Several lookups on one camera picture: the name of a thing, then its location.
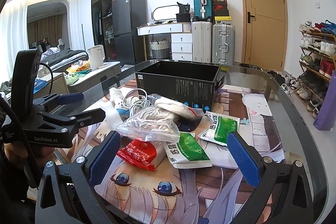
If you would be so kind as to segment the red white balloon glue bag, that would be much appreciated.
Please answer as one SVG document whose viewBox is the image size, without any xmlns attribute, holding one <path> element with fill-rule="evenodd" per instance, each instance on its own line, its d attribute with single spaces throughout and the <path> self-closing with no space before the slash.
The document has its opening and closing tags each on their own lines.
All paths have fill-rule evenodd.
<svg viewBox="0 0 336 224">
<path fill-rule="evenodd" d="M 155 171 L 166 157 L 166 152 L 161 142 L 134 139 L 125 147 L 120 148 L 117 156 L 132 166 Z"/>
</svg>

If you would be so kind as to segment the black cardboard box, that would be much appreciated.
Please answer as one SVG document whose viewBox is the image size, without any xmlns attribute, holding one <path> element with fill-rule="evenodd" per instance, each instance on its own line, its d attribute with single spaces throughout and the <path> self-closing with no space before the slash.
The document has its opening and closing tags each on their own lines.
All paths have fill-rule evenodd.
<svg viewBox="0 0 336 224">
<path fill-rule="evenodd" d="M 135 73 L 137 87 L 147 94 L 158 94 L 210 111 L 223 85 L 225 75 L 213 64 L 159 60 Z"/>
</svg>

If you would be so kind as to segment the green white wipes pack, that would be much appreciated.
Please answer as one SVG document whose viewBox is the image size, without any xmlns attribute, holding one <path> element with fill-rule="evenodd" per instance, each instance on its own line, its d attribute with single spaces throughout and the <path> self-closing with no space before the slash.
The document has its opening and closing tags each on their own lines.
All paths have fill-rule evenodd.
<svg viewBox="0 0 336 224">
<path fill-rule="evenodd" d="M 200 133 L 198 138 L 217 145 L 227 146 L 228 135 L 238 131 L 240 118 L 210 111 L 206 112 L 206 116 L 209 118 L 211 125 L 206 131 Z"/>
<path fill-rule="evenodd" d="M 193 134 L 181 132 L 179 142 L 164 141 L 167 158 L 176 169 L 208 168 L 213 166 Z"/>
</svg>

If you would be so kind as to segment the woven laundry basket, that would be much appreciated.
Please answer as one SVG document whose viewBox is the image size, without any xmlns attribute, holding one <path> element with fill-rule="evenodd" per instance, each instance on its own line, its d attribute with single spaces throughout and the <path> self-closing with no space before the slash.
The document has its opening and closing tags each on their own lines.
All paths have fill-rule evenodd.
<svg viewBox="0 0 336 224">
<path fill-rule="evenodd" d="M 157 41 L 153 39 L 150 42 L 151 55 L 153 59 L 169 59 L 171 44 L 168 40 Z"/>
</svg>

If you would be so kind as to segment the oval mirror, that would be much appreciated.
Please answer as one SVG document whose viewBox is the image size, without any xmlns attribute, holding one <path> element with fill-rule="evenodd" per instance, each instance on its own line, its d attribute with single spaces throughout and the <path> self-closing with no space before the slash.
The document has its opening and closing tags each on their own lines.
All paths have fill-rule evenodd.
<svg viewBox="0 0 336 224">
<path fill-rule="evenodd" d="M 154 22 L 177 20 L 176 14 L 178 13 L 179 13 L 178 5 L 160 6 L 152 11 L 151 18 Z"/>
</svg>

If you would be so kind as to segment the wooden door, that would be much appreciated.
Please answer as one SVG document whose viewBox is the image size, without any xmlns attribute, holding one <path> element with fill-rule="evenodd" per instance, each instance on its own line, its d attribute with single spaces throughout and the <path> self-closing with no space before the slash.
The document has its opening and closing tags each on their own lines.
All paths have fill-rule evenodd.
<svg viewBox="0 0 336 224">
<path fill-rule="evenodd" d="M 286 0 L 243 0 L 243 63 L 283 71 L 287 39 Z"/>
</svg>

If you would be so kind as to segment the shoe rack with shoes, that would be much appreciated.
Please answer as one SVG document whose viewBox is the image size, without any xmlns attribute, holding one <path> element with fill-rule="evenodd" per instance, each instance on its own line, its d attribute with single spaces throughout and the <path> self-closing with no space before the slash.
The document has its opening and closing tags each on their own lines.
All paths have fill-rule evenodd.
<svg viewBox="0 0 336 224">
<path fill-rule="evenodd" d="M 317 118 L 335 72 L 335 23 L 306 21 L 299 25 L 302 54 L 295 92 L 313 118 Z"/>
</svg>

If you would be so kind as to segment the white drawer desk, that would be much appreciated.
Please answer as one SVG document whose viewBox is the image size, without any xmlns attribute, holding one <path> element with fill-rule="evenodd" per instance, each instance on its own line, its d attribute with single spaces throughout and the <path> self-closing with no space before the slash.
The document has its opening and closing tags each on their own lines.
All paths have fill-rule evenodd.
<svg viewBox="0 0 336 224">
<path fill-rule="evenodd" d="M 153 24 L 137 28 L 138 36 L 169 35 L 172 58 L 179 61 L 191 61 L 192 32 L 191 23 Z"/>
</svg>

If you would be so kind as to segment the teal suitcase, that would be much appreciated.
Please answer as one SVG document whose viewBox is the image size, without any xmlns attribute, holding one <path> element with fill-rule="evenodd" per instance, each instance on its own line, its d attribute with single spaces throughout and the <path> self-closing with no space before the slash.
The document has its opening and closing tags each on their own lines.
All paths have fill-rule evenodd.
<svg viewBox="0 0 336 224">
<path fill-rule="evenodd" d="M 213 0 L 194 0 L 194 18 L 198 21 L 213 21 Z"/>
</svg>

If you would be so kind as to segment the black wardrobe cabinet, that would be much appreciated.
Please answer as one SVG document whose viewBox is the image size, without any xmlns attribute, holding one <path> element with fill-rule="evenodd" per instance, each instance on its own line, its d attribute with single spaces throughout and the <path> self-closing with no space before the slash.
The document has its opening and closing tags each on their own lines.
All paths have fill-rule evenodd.
<svg viewBox="0 0 336 224">
<path fill-rule="evenodd" d="M 105 61 L 114 61 L 117 59 L 112 19 L 113 1 L 114 0 L 91 0 L 94 44 L 96 46 L 103 46 Z"/>
</svg>

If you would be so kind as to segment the white plush toy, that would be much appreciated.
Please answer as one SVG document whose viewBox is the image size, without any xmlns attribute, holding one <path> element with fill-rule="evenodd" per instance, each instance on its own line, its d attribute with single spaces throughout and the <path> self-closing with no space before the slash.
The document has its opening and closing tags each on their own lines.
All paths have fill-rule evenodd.
<svg viewBox="0 0 336 224">
<path fill-rule="evenodd" d="M 112 104 L 112 106 L 117 110 L 117 112 L 120 114 L 120 116 L 129 116 L 129 108 L 125 106 L 123 100 L 124 96 L 122 95 L 122 92 L 120 89 L 117 89 L 115 87 L 110 88 L 109 90 L 109 100 Z"/>
</svg>

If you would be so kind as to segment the silver suitcase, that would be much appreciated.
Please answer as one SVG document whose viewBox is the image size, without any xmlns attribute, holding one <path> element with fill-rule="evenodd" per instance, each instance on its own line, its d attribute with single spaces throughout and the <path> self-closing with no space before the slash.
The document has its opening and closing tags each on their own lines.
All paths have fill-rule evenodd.
<svg viewBox="0 0 336 224">
<path fill-rule="evenodd" d="M 235 54 L 235 27 L 230 24 L 214 24 L 212 30 L 212 56 L 215 64 L 233 65 Z"/>
</svg>

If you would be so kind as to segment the white electric kettle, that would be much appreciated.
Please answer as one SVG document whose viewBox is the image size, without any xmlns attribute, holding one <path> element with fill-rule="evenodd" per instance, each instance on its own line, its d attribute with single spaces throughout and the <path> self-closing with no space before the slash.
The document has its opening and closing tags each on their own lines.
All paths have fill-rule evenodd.
<svg viewBox="0 0 336 224">
<path fill-rule="evenodd" d="M 103 45 L 96 45 L 87 49 L 91 69 L 104 66 L 105 53 Z"/>
</svg>

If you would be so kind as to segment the anime print table mat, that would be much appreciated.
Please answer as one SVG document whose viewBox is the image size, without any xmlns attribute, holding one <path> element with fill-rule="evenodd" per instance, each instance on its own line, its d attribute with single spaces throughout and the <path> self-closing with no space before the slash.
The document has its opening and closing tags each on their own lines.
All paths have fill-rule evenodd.
<svg viewBox="0 0 336 224">
<path fill-rule="evenodd" d="M 231 131 L 276 162 L 284 152 L 263 94 L 224 85 L 213 109 L 178 121 L 178 143 L 158 146 L 153 170 L 137 166 L 143 145 L 124 140 L 96 193 L 139 223 L 230 223 L 253 192 L 228 151 Z"/>
</svg>

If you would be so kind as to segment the white suitcase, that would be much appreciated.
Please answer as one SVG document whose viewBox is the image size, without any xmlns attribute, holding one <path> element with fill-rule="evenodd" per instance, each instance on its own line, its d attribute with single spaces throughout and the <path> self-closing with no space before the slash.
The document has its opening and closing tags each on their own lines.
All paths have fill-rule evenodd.
<svg viewBox="0 0 336 224">
<path fill-rule="evenodd" d="M 192 22 L 193 62 L 210 63 L 212 50 L 211 22 Z"/>
</svg>

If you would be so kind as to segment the black refrigerator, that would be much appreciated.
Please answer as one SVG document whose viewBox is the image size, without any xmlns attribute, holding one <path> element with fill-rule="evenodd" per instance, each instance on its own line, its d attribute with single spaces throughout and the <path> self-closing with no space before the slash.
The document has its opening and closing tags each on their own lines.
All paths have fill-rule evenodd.
<svg viewBox="0 0 336 224">
<path fill-rule="evenodd" d="M 112 23 L 117 60 L 122 65 L 145 61 L 142 37 L 137 28 L 147 23 L 146 0 L 114 0 Z"/>
</svg>

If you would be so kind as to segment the purple bag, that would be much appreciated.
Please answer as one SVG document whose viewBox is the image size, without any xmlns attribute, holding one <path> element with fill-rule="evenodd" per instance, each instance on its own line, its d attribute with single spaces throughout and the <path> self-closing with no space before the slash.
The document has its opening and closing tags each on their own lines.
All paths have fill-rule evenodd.
<svg viewBox="0 0 336 224">
<path fill-rule="evenodd" d="M 320 131 L 330 131 L 335 125 L 336 116 L 336 78 L 335 71 L 331 76 L 323 104 L 319 110 L 314 126 Z"/>
</svg>

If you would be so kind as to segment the grey side cabinet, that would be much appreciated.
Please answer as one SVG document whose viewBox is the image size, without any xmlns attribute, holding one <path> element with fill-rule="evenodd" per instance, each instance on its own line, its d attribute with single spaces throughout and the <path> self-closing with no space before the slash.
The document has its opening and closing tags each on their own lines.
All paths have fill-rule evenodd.
<svg viewBox="0 0 336 224">
<path fill-rule="evenodd" d="M 49 92 L 56 94 L 69 94 L 77 92 L 85 92 L 95 85 L 115 76 L 121 72 L 120 61 L 106 62 L 103 67 L 95 69 L 84 77 L 80 77 L 74 84 L 68 86 L 64 73 L 53 73 L 53 82 L 51 76 L 46 75 L 42 78 L 47 81 L 47 85 L 34 94 L 34 98 L 49 95 Z"/>
</svg>

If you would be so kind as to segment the stacked shoe boxes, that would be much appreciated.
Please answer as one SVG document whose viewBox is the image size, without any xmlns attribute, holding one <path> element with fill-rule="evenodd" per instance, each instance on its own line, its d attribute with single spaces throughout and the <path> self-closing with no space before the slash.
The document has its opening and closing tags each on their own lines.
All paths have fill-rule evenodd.
<svg viewBox="0 0 336 224">
<path fill-rule="evenodd" d="M 227 0 L 213 0 L 214 23 L 232 24 Z"/>
</svg>

